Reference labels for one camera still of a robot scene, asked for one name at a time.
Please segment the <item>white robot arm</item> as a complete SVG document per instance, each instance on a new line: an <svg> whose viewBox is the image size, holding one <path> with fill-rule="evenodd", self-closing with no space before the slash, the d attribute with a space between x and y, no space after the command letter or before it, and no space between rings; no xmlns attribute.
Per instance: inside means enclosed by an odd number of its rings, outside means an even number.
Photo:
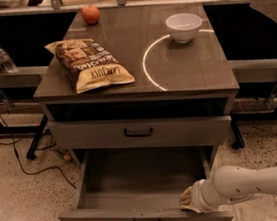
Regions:
<svg viewBox="0 0 277 221"><path fill-rule="evenodd" d="M257 170L220 167L210 179L189 186L180 196L179 205L196 213L209 213L222 205L251 200L259 193L277 196L277 166Z"/></svg>

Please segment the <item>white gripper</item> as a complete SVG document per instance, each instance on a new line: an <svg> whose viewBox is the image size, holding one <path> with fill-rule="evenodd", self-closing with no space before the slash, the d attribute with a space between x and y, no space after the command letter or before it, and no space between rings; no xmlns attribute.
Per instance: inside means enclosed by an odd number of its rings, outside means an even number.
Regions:
<svg viewBox="0 0 277 221"><path fill-rule="evenodd" d="M183 209L188 209L196 213L208 213L218 209L224 201L223 196L214 187L212 181L203 180L195 182L192 187L189 186L180 195L181 200L191 198L191 202L180 202L179 205Z"/></svg>

